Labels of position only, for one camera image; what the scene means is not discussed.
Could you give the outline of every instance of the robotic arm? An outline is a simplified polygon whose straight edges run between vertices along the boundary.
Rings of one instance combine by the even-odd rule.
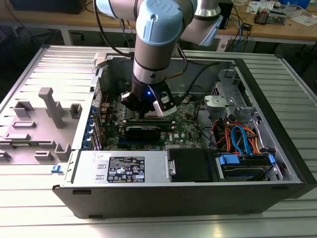
[[[211,45],[223,19],[218,0],[97,0],[97,6],[109,16],[136,20],[132,90],[121,95],[122,104],[140,115],[175,112],[165,82],[175,44],[181,38]]]

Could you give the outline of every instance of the table leg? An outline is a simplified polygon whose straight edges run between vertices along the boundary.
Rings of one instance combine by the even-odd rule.
[[[231,39],[231,35],[221,35],[218,43],[217,51],[224,52],[228,45],[228,41]]]
[[[66,46],[73,46],[73,39],[71,37],[71,32],[68,30],[68,28],[62,28],[60,29],[60,31],[63,36],[64,44]]]

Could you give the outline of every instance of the label sticker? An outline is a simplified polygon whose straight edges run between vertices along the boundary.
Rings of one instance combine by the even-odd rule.
[[[110,157],[108,182],[144,182],[144,157]]]
[[[95,160],[107,160],[111,153],[96,153]]]

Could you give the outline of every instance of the power cable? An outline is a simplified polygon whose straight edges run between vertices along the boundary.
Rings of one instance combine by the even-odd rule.
[[[183,52],[183,50],[179,47],[178,44],[176,44],[176,47],[177,47],[177,50],[180,54],[180,56],[183,58],[184,62],[185,62],[185,66],[184,66],[184,69],[178,73],[175,73],[171,76],[167,76],[166,79],[171,79],[171,78],[175,78],[175,77],[178,77],[180,75],[182,75],[183,73],[185,73],[185,71],[187,70],[187,67],[188,67],[188,61],[187,61],[187,58],[185,56],[185,53]]]
[[[96,20],[97,20],[97,24],[98,24],[98,27],[100,29],[100,32],[101,32],[101,35],[104,39],[104,41],[114,50],[116,51],[118,54],[124,56],[124,57],[129,57],[129,58],[132,58],[133,54],[125,54],[123,53],[122,51],[118,50],[116,47],[112,46],[112,44],[110,44],[110,42],[108,41],[107,37],[106,37],[106,34],[104,32],[104,29],[103,29],[103,26],[101,25],[101,22],[100,22],[100,18],[99,18],[99,14],[98,14],[98,9],[97,9],[97,0],[93,0],[93,5],[94,5],[94,11],[95,11],[95,17],[96,17]]]
[[[188,96],[188,94],[190,93],[190,91],[192,90],[195,82],[197,81],[197,79],[199,78],[199,76],[209,67],[213,66],[213,65],[217,65],[219,64],[219,62],[212,62],[212,63],[209,63],[207,65],[205,65],[199,72],[198,74],[196,75],[196,77],[193,79],[193,81],[191,82],[191,84],[189,85],[188,89],[186,90],[183,98],[186,98]]]

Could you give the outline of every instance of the black cable on desk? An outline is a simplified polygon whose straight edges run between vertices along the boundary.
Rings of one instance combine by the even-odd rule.
[[[107,37],[106,37],[106,34],[104,32],[104,29],[103,29],[103,26],[101,25],[101,22],[100,22],[100,18],[99,18],[99,14],[98,14],[98,8],[97,8],[97,0],[93,0],[93,5],[94,5],[94,11],[95,11],[95,17],[96,17],[96,20],[97,20],[97,24],[99,26],[99,29],[100,29],[100,32],[101,32],[101,35],[104,39],[104,41],[114,50],[116,51],[118,54],[124,56],[124,57],[131,57],[131,54],[125,54],[124,52],[118,50],[116,47],[112,46],[112,44],[110,44],[110,42],[108,41]]]
[[[13,18],[14,18],[23,28],[26,29],[26,31],[30,34],[30,36],[32,36],[32,37],[34,38],[34,36],[33,36],[32,33],[28,30],[28,28],[26,28],[25,25],[24,25],[24,24],[13,14],[13,12],[10,10],[10,8],[9,8],[9,6],[8,6],[8,4],[7,4],[7,2],[6,2],[6,0],[4,0],[4,4],[5,4],[6,9],[10,12],[11,16],[13,16]]]

